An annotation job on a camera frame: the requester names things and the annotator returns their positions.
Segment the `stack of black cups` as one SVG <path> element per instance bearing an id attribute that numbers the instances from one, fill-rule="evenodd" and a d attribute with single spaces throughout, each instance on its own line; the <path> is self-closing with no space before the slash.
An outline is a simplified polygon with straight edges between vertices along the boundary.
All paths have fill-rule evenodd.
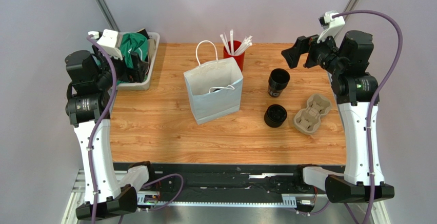
<path id="1" fill-rule="evenodd" d="M 268 79 L 268 94 L 279 97 L 290 81 L 290 74 L 282 68 L 273 69 Z"/>

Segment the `stack of black lids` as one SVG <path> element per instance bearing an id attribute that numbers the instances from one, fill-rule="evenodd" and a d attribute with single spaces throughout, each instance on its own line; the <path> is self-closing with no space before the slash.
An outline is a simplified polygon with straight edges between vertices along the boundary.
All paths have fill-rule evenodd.
<path id="1" fill-rule="evenodd" d="M 264 122 L 269 127 L 278 128 L 284 123 L 287 116 L 287 111 L 283 106 L 273 104 L 267 108 L 264 114 Z"/>

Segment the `white paper bag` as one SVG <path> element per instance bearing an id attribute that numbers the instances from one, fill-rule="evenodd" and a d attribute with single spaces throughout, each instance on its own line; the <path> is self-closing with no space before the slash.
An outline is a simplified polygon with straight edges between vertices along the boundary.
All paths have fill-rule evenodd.
<path id="1" fill-rule="evenodd" d="M 240 110 L 243 75 L 233 57 L 201 63 L 183 73 L 191 112 L 198 125 Z"/>

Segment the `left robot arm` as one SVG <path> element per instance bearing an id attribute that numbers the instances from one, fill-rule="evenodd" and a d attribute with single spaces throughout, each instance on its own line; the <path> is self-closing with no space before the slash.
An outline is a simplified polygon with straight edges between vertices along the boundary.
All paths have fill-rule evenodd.
<path id="1" fill-rule="evenodd" d="M 113 77 L 122 72 L 122 62 L 114 60 L 116 71 L 97 50 L 79 50 L 65 58 L 71 78 L 67 89 L 66 114 L 80 144 L 85 176 L 85 197 L 75 210 L 79 220 L 97 221 L 137 211 L 137 195 L 150 179 L 149 161 L 131 164 L 117 180 L 109 142 L 110 113 L 114 100 L 109 89 Z"/>

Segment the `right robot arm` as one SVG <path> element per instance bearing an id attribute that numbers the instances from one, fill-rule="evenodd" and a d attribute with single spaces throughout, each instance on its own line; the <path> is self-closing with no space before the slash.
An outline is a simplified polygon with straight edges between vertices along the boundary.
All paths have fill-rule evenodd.
<path id="1" fill-rule="evenodd" d="M 374 45 L 372 35 L 348 31 L 340 46 L 333 37 L 319 42 L 317 35 L 300 36 L 282 56 L 290 68 L 307 55 L 305 68 L 320 66 L 331 74 L 331 88 L 346 137 L 346 165 L 336 173 L 316 165 L 300 165 L 298 190 L 316 187 L 332 203 L 363 203 L 391 199 L 394 187 L 385 182 L 378 158 L 376 117 L 378 81 L 367 71 Z"/>

